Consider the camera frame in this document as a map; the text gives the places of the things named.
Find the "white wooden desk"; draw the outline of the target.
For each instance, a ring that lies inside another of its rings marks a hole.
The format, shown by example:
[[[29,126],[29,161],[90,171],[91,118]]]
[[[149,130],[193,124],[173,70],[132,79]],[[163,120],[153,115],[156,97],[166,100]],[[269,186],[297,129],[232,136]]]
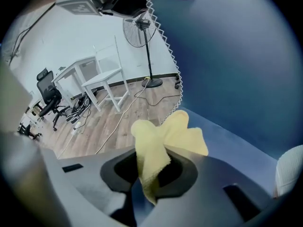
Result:
[[[101,73],[101,69],[100,66],[98,65],[97,62],[97,58],[95,55],[90,56],[90,57],[86,57],[80,60],[75,61],[74,63],[72,63],[71,65],[67,66],[64,70],[62,70],[61,72],[59,72],[54,79],[52,80],[52,82],[55,84],[56,88],[59,90],[59,92],[61,93],[63,99],[65,100],[65,102],[68,104],[68,106],[72,107],[72,102],[71,102],[71,97],[67,95],[66,91],[64,91],[64,89],[62,88],[62,86],[60,85],[59,81],[61,79],[66,79],[69,76],[72,76],[75,80],[76,86],[78,87],[78,89],[81,91],[81,93],[87,93],[88,96],[92,95],[92,92],[89,93],[89,89],[85,89],[84,87],[82,87],[82,85],[87,82],[87,80],[85,79],[82,70],[81,70],[81,66],[82,65],[87,65],[90,63],[94,63],[96,66],[96,70],[97,70],[97,74]]]

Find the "yellow wiping cloth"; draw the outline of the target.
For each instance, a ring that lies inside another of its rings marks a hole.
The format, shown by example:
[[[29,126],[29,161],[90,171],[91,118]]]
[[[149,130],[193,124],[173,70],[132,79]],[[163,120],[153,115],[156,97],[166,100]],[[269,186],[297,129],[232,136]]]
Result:
[[[188,128],[188,122],[187,112],[177,110],[160,126],[148,120],[137,120],[132,124],[138,176],[144,196],[153,205],[157,204],[155,191],[160,186],[158,175],[171,163],[165,146],[208,156],[202,130],[198,127]]]

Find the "white wooden chair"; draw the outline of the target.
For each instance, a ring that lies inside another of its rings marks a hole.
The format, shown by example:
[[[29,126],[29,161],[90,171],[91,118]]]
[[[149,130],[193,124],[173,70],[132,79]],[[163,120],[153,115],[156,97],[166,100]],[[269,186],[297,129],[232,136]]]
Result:
[[[112,37],[110,43],[103,46],[103,48],[95,48],[94,50],[94,59],[100,72],[90,80],[84,82],[81,86],[86,91],[87,96],[90,98],[93,105],[99,112],[101,111],[101,106],[105,101],[112,101],[116,110],[120,112],[120,106],[122,105],[122,102],[130,95],[130,90],[122,68],[116,37]],[[120,97],[114,96],[108,83],[108,81],[116,75],[120,75],[122,77],[126,89],[126,92]],[[100,102],[89,88],[94,84],[101,84],[107,92],[107,95]]]

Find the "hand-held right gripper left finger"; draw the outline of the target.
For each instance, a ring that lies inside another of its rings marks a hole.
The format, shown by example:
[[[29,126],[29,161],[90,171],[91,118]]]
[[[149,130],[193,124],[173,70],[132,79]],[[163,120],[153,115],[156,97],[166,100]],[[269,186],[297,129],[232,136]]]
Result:
[[[131,188],[138,179],[134,148],[59,159],[80,194],[98,210],[129,227],[137,227]]]

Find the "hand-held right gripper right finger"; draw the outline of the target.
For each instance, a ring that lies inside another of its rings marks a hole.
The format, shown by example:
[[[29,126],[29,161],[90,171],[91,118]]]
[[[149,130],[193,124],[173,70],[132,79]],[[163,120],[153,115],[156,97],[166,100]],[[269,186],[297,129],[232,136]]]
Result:
[[[156,205],[141,227],[241,227],[274,203],[252,178],[225,161],[167,147]]]

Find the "black standing fan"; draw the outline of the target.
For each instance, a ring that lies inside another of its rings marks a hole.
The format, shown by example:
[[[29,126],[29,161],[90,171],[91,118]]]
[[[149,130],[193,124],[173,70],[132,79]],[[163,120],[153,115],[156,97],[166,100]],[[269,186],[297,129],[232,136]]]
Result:
[[[156,26],[153,24],[150,17],[145,13],[137,16],[136,18],[123,19],[123,32],[127,42],[135,48],[144,47],[148,61],[149,76],[146,77],[142,86],[144,88],[155,88],[163,84],[162,79],[155,78],[152,73],[151,59],[150,59],[150,46],[149,43],[157,31]]]

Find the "blue chair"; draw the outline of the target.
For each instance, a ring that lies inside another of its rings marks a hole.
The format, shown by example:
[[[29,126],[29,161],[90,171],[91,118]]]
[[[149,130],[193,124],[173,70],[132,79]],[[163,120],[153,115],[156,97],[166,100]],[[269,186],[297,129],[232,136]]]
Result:
[[[303,50],[272,0],[149,0],[211,157],[268,193],[303,165]]]

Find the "black mesh office chair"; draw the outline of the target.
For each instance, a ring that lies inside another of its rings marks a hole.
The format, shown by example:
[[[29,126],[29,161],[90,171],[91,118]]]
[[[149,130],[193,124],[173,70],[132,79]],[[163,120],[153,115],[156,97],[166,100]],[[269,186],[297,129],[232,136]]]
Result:
[[[55,114],[53,120],[53,130],[57,131],[56,123],[60,116],[67,116],[66,111],[70,109],[70,106],[59,105],[62,100],[60,91],[56,88],[53,82],[53,72],[44,68],[36,77],[37,88],[41,93],[42,99],[45,103],[45,107],[40,111],[39,117],[44,117],[49,112]]]

